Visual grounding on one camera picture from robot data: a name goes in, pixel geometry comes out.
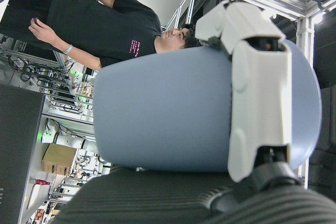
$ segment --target person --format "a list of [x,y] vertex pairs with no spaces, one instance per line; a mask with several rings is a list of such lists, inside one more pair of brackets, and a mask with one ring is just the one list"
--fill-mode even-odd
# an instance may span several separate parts
[[99,1],[9,0],[0,33],[63,52],[93,70],[201,45],[188,28],[162,33],[156,13],[137,0]]

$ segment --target chair headrest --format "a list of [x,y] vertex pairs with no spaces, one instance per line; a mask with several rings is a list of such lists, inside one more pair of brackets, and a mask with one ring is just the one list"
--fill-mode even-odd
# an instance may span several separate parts
[[[292,167],[312,153],[321,123],[316,76],[295,44]],[[104,67],[94,86],[100,155],[126,167],[226,172],[231,62],[222,51],[188,48]]]

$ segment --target bracelet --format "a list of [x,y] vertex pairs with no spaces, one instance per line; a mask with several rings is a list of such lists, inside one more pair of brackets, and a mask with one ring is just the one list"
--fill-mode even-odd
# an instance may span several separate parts
[[63,52],[63,54],[67,54],[68,52],[70,52],[70,50],[73,48],[73,45],[72,44],[70,44],[70,47],[67,49],[67,50],[65,50],[64,52]]

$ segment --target black hair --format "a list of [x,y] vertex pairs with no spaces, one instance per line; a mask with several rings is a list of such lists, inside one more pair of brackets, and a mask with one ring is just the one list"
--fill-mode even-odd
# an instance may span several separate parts
[[182,26],[182,28],[189,29],[189,31],[186,33],[184,37],[185,44],[183,48],[202,46],[201,41],[195,38],[195,25],[185,24]]

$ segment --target green light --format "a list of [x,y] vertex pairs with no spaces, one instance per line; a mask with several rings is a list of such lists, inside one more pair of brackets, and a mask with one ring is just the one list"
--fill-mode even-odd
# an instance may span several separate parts
[[37,134],[37,141],[42,140],[42,133]]

